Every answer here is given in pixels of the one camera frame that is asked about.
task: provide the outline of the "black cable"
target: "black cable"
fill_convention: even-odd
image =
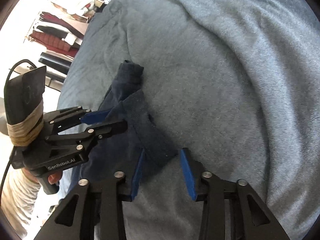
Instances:
[[[28,59],[20,60],[19,62],[17,62],[16,64],[14,64],[13,67],[10,69],[9,74],[8,74],[7,79],[6,79],[6,81],[5,81],[5,84],[4,84],[4,90],[5,90],[5,87],[7,86],[7,83],[8,83],[8,81],[9,81],[9,79],[10,79],[11,74],[13,73],[13,71],[15,70],[15,68],[16,68],[17,66],[19,66],[19,65],[22,64],[22,63],[28,63],[28,64],[30,64],[30,65],[33,67],[33,69],[36,69],[36,68],[37,68],[36,65],[33,64],[33,63],[32,63],[30,60],[28,60]],[[13,157],[14,157],[14,153],[15,153],[15,152],[16,152],[16,147],[13,146],[12,151],[11,151],[10,156],[9,156],[9,161],[8,161],[7,167],[6,167],[5,170],[4,170],[4,174],[3,174],[3,177],[2,177],[2,180],[1,180],[1,185],[0,185],[0,206],[1,206],[1,196],[2,196],[3,186],[4,186],[4,181],[5,181],[5,178],[7,177],[7,174],[8,174],[8,171],[9,171],[10,165],[11,165],[11,163],[12,163],[12,160],[13,160]]]

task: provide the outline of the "logo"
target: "logo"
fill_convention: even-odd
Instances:
[[[58,167],[62,167],[62,166],[64,166],[64,165],[67,165],[67,164],[73,163],[73,162],[75,162],[75,161],[76,161],[76,159],[71,159],[71,160],[66,161],[66,162],[57,163],[57,164],[56,164],[56,165],[54,165],[54,166],[50,166],[50,167],[48,167],[48,170],[53,170],[53,169],[56,169],[56,168],[58,168]]]

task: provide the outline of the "silver pivot bolt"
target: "silver pivot bolt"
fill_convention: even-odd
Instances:
[[[238,184],[240,186],[247,186],[248,185],[248,182],[245,180],[245,179],[239,179],[238,180]]]
[[[124,172],[123,171],[116,171],[114,176],[116,178],[123,178],[124,177]]]
[[[78,182],[78,184],[79,184],[80,186],[86,186],[86,185],[88,185],[88,183],[89,183],[89,181],[88,181],[87,179],[81,179],[81,180],[79,180],[79,182]]]
[[[211,178],[212,177],[212,173],[210,171],[204,171],[204,172],[202,172],[202,177]]]

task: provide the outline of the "garment sleeve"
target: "garment sleeve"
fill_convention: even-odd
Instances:
[[[29,180],[22,170],[8,172],[1,196],[1,208],[20,238],[27,235],[27,227],[40,184]]]

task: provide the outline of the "beige strap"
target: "beige strap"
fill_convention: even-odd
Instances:
[[[33,112],[22,122],[7,124],[8,134],[14,146],[28,146],[39,135],[43,127],[43,119],[36,123],[43,115],[43,99]]]

